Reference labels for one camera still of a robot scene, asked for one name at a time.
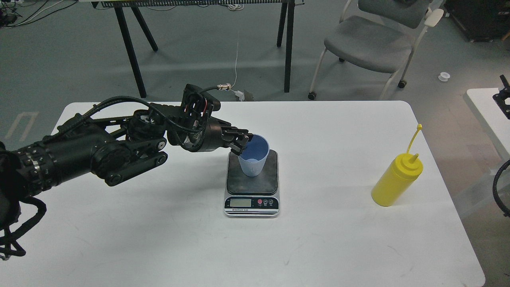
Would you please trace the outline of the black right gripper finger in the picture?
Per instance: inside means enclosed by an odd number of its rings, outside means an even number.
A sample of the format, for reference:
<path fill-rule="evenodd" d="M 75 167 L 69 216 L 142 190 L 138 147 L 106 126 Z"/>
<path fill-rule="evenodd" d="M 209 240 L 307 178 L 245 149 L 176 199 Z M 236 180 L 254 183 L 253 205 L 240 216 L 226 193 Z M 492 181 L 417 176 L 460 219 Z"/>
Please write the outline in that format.
<path fill-rule="evenodd" d="M 499 90 L 498 93 L 494 94 L 492 99 L 495 101 L 499 109 L 505 115 L 505 117 L 510 119 L 510 104 L 506 103 L 506 100 L 510 98 L 510 84 L 504 75 L 500 75 L 501 82 L 503 84 L 503 88 Z"/>

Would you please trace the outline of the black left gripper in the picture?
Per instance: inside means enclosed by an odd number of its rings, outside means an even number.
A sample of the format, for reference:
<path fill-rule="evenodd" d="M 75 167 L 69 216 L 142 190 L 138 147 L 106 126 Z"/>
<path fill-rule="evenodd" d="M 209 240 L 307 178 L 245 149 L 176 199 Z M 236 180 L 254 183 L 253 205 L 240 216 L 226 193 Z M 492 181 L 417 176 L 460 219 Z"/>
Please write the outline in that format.
<path fill-rule="evenodd" d="M 212 152 L 218 148 L 230 148 L 235 155 L 241 155 L 253 133 L 246 129 L 230 126 L 230 123 L 218 118 L 209 118 L 205 129 L 199 133 L 167 129 L 168 142 L 180 146 L 189 152 Z"/>

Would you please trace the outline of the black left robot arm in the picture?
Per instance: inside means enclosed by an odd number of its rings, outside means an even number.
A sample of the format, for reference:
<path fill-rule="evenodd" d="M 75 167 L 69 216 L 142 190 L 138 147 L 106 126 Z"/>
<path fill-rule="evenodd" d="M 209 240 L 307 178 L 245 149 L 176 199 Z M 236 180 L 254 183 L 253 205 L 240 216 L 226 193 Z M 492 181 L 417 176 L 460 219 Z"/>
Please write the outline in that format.
<path fill-rule="evenodd" d="M 187 84 L 177 106 L 116 96 L 31 145 L 8 151 L 1 144 L 1 259 L 25 256 L 18 239 L 45 215 L 45 203 L 36 198 L 42 191 L 87 173 L 113 187 L 162 165 L 167 144 L 241 155 L 253 134 L 213 117 L 220 107 L 208 88 Z"/>

